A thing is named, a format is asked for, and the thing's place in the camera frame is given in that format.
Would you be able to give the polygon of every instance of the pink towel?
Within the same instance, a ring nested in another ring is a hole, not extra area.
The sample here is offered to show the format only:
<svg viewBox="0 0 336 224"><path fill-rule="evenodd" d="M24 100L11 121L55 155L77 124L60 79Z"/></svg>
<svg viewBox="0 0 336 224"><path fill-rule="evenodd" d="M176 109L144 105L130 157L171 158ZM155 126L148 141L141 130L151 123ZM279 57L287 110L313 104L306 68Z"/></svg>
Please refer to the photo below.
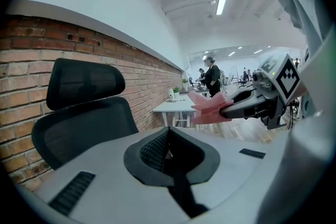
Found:
<svg viewBox="0 0 336 224"><path fill-rule="evenodd" d="M221 92L216 93L211 99L196 92L190 92L188 96L195 104L191 106L196 109L196 117L192 119L194 124L211 124L232 120L222 117L219 113L220 109L233 104L233 100L225 101Z"/></svg>

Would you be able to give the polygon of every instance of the person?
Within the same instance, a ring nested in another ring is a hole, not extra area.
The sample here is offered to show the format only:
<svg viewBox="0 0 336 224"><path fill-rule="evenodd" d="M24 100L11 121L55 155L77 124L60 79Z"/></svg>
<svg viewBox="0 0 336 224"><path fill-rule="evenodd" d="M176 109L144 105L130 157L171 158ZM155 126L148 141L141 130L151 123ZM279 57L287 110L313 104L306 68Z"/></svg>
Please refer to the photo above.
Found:
<svg viewBox="0 0 336 224"><path fill-rule="evenodd" d="M296 59L295 59L295 67L296 67L296 69L298 69L298 65L299 65L299 59L296 58Z"/></svg>
<svg viewBox="0 0 336 224"><path fill-rule="evenodd" d="M221 90L219 81L221 72L218 66L214 64L215 59L213 57L206 58L204 62L209 67L208 71L205 73L205 85L209 89L210 96L213 97Z"/></svg>
<svg viewBox="0 0 336 224"><path fill-rule="evenodd" d="M205 85L205 72L202 68L199 69L199 72L201 73L201 76L198 80L201 84Z"/></svg>

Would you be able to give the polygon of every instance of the black slot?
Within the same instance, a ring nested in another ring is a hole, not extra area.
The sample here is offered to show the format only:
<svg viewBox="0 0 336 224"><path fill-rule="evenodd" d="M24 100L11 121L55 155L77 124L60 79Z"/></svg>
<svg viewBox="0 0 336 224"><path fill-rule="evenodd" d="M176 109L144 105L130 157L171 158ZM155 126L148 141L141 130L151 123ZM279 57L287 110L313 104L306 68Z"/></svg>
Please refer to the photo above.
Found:
<svg viewBox="0 0 336 224"><path fill-rule="evenodd" d="M79 172L49 203L49 206L65 216L69 215L95 176L88 172Z"/></svg>
<svg viewBox="0 0 336 224"><path fill-rule="evenodd" d="M247 148L243 148L241 151L239 151L239 153L248 155L248 156L252 156L255 158L259 158L259 159L263 159L266 155L266 153L263 152L259 152L259 151L253 151L253 150L248 150Z"/></svg>

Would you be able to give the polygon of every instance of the black shirt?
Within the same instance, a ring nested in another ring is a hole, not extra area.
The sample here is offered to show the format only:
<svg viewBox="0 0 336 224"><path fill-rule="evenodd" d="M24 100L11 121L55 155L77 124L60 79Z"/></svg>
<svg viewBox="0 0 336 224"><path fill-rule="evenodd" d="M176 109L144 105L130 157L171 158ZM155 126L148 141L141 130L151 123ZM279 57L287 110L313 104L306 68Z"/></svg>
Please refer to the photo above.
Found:
<svg viewBox="0 0 336 224"><path fill-rule="evenodd" d="M209 67L208 71L205 73L205 84L209 88L211 87L210 83L216 81L219 83L221 72L217 65L212 65Z"/></svg>

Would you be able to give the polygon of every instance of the black mesh chair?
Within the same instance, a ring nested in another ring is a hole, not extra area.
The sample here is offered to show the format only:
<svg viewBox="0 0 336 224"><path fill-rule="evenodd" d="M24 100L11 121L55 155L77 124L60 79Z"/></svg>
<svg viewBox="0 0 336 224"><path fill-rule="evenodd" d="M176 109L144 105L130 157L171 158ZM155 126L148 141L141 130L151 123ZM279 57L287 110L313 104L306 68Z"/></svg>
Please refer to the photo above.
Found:
<svg viewBox="0 0 336 224"><path fill-rule="evenodd" d="M124 89L125 80L115 67L55 61L47 93L47 106L55 112L39 119L31 134L52 169L99 143L138 132L128 102L111 97Z"/></svg>

